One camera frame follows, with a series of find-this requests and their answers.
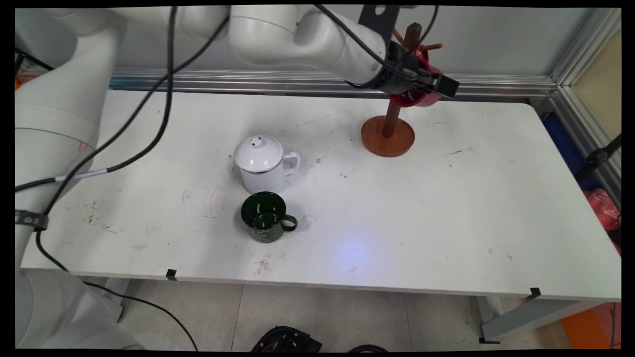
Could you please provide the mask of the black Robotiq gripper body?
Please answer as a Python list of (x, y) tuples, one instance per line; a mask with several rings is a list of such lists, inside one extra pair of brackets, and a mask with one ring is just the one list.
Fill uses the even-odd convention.
[(380, 72), (380, 91), (390, 95), (401, 95), (408, 90), (423, 91), (426, 83), (422, 79), (419, 59), (400, 45), (390, 41)]

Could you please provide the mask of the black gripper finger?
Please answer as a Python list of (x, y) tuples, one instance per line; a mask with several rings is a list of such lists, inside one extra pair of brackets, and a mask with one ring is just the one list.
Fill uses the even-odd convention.
[(446, 75), (439, 73), (420, 74), (414, 83), (414, 88), (426, 93), (433, 93), (453, 99), (456, 96), (460, 83)]

